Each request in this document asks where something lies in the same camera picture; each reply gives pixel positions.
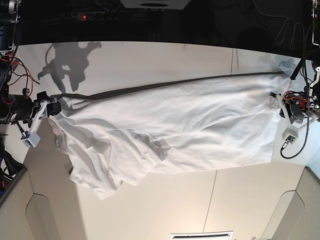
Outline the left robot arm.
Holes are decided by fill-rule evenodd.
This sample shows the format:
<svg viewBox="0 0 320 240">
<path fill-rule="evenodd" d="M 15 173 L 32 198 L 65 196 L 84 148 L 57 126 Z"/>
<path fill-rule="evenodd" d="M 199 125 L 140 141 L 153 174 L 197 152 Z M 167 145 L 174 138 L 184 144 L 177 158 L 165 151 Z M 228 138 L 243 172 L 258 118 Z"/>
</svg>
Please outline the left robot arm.
<svg viewBox="0 0 320 240">
<path fill-rule="evenodd" d="M 307 74 L 307 57 L 311 52 L 320 52 L 320 2 L 311 2 L 312 22 L 303 37 L 302 58 L 294 69 L 291 80 L 301 74 L 305 87 L 301 91 L 288 90 L 283 94 L 271 92 L 281 107 L 280 116 L 285 119 L 286 128 L 282 137 L 289 142 L 298 138 L 300 130 L 308 129 L 313 122 L 320 120 L 320 57 L 312 60 L 314 78 Z"/>
</svg>

